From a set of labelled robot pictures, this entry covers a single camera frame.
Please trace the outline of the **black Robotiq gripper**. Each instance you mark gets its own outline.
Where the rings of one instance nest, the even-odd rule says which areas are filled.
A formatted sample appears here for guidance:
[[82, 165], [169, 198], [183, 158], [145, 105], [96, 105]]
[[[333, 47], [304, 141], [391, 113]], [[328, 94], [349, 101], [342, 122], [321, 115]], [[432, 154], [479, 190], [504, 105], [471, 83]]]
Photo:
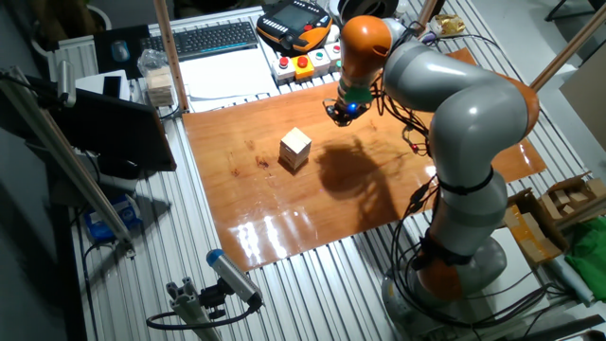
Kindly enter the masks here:
[[326, 113], [338, 127], [347, 127], [350, 118], [362, 120], [369, 117], [372, 113], [372, 107], [368, 103], [347, 102], [344, 99], [337, 99], [334, 105], [326, 107]]

